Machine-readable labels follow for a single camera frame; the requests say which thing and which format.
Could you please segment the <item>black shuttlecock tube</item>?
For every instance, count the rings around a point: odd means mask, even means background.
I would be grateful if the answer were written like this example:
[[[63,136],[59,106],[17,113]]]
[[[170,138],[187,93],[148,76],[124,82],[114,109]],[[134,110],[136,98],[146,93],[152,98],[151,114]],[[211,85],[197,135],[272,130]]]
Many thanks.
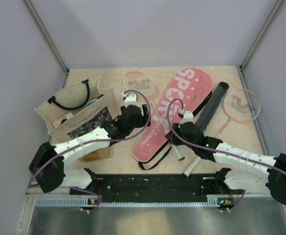
[[[219,82],[219,84],[216,86],[214,92],[212,93],[210,99],[208,100],[198,120],[195,123],[201,132],[206,130],[228,89],[229,84],[226,82]]]

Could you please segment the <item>pink badminton racket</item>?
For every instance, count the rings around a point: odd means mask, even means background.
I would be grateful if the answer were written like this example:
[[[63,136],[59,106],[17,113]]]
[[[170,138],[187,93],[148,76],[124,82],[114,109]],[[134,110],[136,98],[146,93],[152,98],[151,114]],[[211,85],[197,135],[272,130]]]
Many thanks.
[[[227,127],[231,121],[249,123],[254,121],[261,111],[261,99],[253,91],[237,89],[230,92],[222,102],[223,112],[227,115],[227,122],[215,135],[215,138]]]
[[[161,148],[160,143],[169,144],[169,148],[173,149],[178,157],[178,160],[182,161],[185,156],[177,146],[173,146],[166,140],[166,134],[169,133],[168,123],[162,115],[159,115],[153,104],[153,98],[158,94],[158,86],[156,82],[147,74],[140,71],[131,71],[125,74],[123,77],[124,87],[128,90],[136,90],[141,92],[147,99],[151,107],[151,125],[146,128],[142,134],[137,146],[142,146],[148,150],[152,150],[152,154],[146,156],[140,156],[139,161],[147,163],[153,156],[157,155],[157,150]]]

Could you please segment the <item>pink racket cover bag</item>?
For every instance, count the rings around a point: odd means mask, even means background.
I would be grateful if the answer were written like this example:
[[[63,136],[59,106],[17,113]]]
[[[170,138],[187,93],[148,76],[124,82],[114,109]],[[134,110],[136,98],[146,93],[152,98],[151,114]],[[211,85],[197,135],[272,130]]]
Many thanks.
[[[166,138],[169,125],[180,121],[181,108],[196,115],[211,97],[213,86],[211,76],[198,68],[186,67],[174,75],[153,108],[151,125],[146,127],[132,150],[140,169],[155,168],[169,154],[172,149]]]

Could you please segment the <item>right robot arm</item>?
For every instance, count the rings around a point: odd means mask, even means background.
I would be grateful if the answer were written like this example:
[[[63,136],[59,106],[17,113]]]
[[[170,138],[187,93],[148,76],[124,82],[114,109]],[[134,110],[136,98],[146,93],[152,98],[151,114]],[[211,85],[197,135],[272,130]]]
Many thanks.
[[[223,170],[223,177],[215,181],[215,189],[222,194],[231,189],[269,194],[286,205],[286,154],[268,156],[236,148],[218,138],[205,136],[192,122],[174,123],[172,141],[185,145],[201,159],[227,164],[247,171],[247,177],[239,177],[231,170]]]

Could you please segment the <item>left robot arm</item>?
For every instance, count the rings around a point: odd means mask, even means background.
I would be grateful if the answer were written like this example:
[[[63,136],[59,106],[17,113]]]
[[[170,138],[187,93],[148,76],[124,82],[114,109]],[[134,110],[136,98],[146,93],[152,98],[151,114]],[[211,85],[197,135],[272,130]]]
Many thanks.
[[[93,131],[70,141],[55,145],[40,145],[29,171],[32,174],[28,186],[36,182],[42,192],[49,193],[60,187],[80,188],[86,194],[97,190],[97,182],[89,169],[69,169],[68,166],[89,153],[104,149],[115,143],[134,138],[131,133],[143,131],[151,124],[150,105],[127,105],[121,107],[121,115],[102,123]]]

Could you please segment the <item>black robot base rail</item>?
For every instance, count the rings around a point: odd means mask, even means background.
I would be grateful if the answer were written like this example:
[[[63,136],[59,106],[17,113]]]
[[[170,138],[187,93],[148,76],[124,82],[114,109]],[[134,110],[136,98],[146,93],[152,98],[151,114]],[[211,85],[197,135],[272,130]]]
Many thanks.
[[[104,203],[205,202],[207,195],[239,195],[215,182],[215,174],[97,174],[86,188]]]

